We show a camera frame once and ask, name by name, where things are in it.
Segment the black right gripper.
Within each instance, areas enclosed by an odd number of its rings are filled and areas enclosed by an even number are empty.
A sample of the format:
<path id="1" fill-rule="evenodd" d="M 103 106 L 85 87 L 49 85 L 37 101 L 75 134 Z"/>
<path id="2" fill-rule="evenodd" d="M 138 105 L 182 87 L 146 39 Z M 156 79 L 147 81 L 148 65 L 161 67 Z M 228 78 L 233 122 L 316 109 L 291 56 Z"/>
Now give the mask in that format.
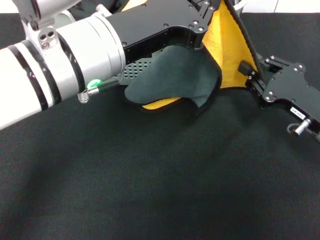
<path id="1" fill-rule="evenodd" d="M 275 73 L 267 85 L 253 66 L 242 60 L 238 72 L 246 77 L 245 86 L 255 98 L 262 98 L 268 106 L 282 107 L 298 120 L 291 123 L 286 131 L 299 137 L 306 132 L 317 142 L 320 141 L 320 91 L 305 79 L 305 67 L 271 55 L 264 60 L 266 71 Z"/>

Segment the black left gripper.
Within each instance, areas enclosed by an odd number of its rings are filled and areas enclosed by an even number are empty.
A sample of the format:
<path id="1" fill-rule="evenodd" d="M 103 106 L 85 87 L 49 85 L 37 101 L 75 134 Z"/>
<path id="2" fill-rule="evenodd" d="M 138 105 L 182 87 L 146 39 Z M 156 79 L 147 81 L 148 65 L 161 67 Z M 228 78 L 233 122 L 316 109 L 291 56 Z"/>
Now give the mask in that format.
<path id="1" fill-rule="evenodd" d="M 110 16 L 126 64 L 171 45 L 201 49 L 216 10 L 210 4 L 209 0 L 148 0 Z"/>

